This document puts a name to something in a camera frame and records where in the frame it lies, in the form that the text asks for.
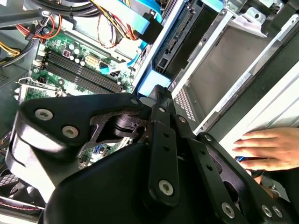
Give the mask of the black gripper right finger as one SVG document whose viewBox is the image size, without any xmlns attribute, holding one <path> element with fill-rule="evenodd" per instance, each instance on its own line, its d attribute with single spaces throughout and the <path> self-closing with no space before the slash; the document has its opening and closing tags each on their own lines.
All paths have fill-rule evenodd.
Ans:
<svg viewBox="0 0 299 224">
<path fill-rule="evenodd" d="M 195 199 L 203 197 L 204 220 L 209 224 L 292 224 L 294 211 L 271 198 L 209 134 L 194 135 L 188 121 L 175 111 L 166 92 L 177 148 L 187 165 L 187 180 Z"/>
</svg>

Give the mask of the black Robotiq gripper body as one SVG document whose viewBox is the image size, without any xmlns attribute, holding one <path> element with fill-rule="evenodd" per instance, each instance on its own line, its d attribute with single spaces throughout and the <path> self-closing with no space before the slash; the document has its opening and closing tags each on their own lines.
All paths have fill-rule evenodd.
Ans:
<svg viewBox="0 0 299 224">
<path fill-rule="evenodd" d="M 46 224 L 208 224 L 210 203 L 192 164 L 179 160 L 165 144 L 137 143 L 125 147 L 69 176 L 53 192 Z M 164 197 L 160 180 L 179 174 L 179 204 L 163 206 L 151 196 Z"/>
</svg>

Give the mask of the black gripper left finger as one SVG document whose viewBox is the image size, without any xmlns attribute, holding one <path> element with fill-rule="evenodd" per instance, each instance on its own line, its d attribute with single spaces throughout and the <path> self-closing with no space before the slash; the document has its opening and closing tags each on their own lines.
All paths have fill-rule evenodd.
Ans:
<svg viewBox="0 0 299 224">
<path fill-rule="evenodd" d="M 23 102 L 14 122 L 6 162 L 12 173 L 38 189 L 49 202 L 69 176 L 137 143 L 176 147 L 172 113 L 162 86 L 149 95 L 148 106 L 130 93 L 40 98 Z M 175 207 L 178 173 L 160 180 L 164 197 L 152 201 Z"/>
</svg>

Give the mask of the bare person's hand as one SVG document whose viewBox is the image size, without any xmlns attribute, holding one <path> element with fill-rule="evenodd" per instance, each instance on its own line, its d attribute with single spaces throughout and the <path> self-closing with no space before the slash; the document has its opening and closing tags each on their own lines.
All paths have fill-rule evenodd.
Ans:
<svg viewBox="0 0 299 224">
<path fill-rule="evenodd" d="M 234 156 L 249 157 L 241 161 L 244 169 L 278 171 L 299 167 L 299 129 L 280 127 L 244 134 L 234 143 Z"/>
</svg>

